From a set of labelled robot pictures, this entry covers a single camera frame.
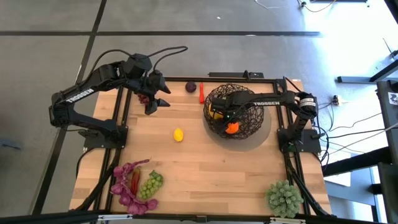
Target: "toy fruit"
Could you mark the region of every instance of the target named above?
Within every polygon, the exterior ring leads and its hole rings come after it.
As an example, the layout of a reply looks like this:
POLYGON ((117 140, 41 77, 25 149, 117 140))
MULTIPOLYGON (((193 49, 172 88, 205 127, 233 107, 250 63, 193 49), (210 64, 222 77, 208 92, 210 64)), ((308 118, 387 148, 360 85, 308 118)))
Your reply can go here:
POLYGON ((211 110, 211 105, 209 106, 209 114, 213 119, 223 119, 224 116, 222 114, 219 113, 215 113, 211 110))
POLYGON ((178 142, 182 141, 184 138, 184 133, 182 132, 181 128, 177 128, 174 130, 174 139, 178 142))
POLYGON ((187 84, 185 84, 185 90, 189 93, 193 93, 196 89, 197 85, 193 81, 189 81, 187 84))
POLYGON ((163 185, 163 176, 152 171, 149 174, 149 179, 145 181, 140 188, 140 192, 137 194, 139 198, 148 199, 151 198, 163 185))
POLYGON ((235 134, 239 131, 239 123, 228 123, 228 128, 225 130, 228 134, 235 134))

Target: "yellow lemon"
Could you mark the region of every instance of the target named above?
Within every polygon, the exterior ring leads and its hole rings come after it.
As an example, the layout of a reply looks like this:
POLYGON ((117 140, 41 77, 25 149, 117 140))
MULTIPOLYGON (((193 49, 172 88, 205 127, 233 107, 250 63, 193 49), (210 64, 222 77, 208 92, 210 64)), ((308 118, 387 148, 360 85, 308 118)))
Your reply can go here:
POLYGON ((184 138, 184 133, 182 132, 182 130, 180 128, 177 128, 174 131, 174 139, 178 142, 182 141, 182 139, 184 138))
POLYGON ((209 114, 212 118, 214 118, 214 119, 223 119, 224 118, 224 116, 222 114, 215 113, 210 108, 211 108, 211 105, 209 106, 209 114))

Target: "green artichoke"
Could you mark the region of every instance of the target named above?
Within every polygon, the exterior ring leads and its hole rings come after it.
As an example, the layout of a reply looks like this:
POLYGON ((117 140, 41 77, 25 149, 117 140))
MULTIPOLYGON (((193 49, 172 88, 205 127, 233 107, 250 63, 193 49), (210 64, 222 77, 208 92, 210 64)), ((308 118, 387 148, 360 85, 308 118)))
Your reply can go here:
POLYGON ((266 192, 266 200, 273 214, 282 218, 294 218, 304 201, 299 190, 289 185, 287 180, 278 181, 276 185, 271 184, 266 192))

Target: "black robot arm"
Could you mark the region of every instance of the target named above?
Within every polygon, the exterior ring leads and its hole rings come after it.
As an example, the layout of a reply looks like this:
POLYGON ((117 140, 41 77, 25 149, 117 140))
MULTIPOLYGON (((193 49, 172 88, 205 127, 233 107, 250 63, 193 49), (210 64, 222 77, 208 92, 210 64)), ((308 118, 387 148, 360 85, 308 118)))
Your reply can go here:
POLYGON ((226 122, 227 125, 229 122, 236 122, 239 115, 252 106, 285 106, 297 115, 294 123, 287 128, 286 136, 289 143, 296 144, 297 141, 302 141, 302 132, 308 120, 317 116, 316 102, 316 97, 305 92, 286 91, 284 93, 253 94, 247 91, 236 91, 225 99, 213 98, 210 109, 230 118, 226 122))
MULTIPOLYGON (((182 46, 170 49, 183 49, 179 51, 182 52, 188 48, 182 46)), ((124 52, 122 50, 109 50, 103 53, 98 60, 104 54, 114 51, 124 52)), ((100 136, 100 139, 104 142, 118 142, 122 138, 123 133, 125 133, 122 131, 125 127, 117 126, 115 120, 112 119, 103 121, 79 114, 73 109, 73 104, 96 93, 97 91, 109 91, 114 88, 124 87, 135 94, 141 94, 148 97, 149 103, 146 104, 145 107, 145 114, 147 115, 154 113, 158 106, 170 106, 166 101, 155 98, 155 94, 159 90, 165 93, 171 92, 165 84, 163 74, 158 70, 154 69, 148 75, 152 68, 152 63, 149 57, 154 54, 149 56, 142 54, 128 54, 129 57, 126 61, 102 65, 97 69, 92 70, 88 77, 81 83, 58 93, 54 93, 51 98, 52 104, 49 107, 51 124, 55 127, 61 127, 64 129, 71 124, 80 126, 88 129, 86 131, 79 131, 79 133, 85 138, 96 138, 100 136)))

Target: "green grapes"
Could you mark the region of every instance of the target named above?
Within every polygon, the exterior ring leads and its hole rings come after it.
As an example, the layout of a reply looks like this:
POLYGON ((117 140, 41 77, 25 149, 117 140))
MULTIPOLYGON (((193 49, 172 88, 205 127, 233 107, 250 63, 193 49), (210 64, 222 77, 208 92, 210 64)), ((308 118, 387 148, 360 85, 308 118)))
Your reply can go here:
POLYGON ((149 179, 144 181, 137 194, 138 198, 143 200, 151 198, 160 186, 163 185, 163 177, 154 170, 149 174, 149 179))

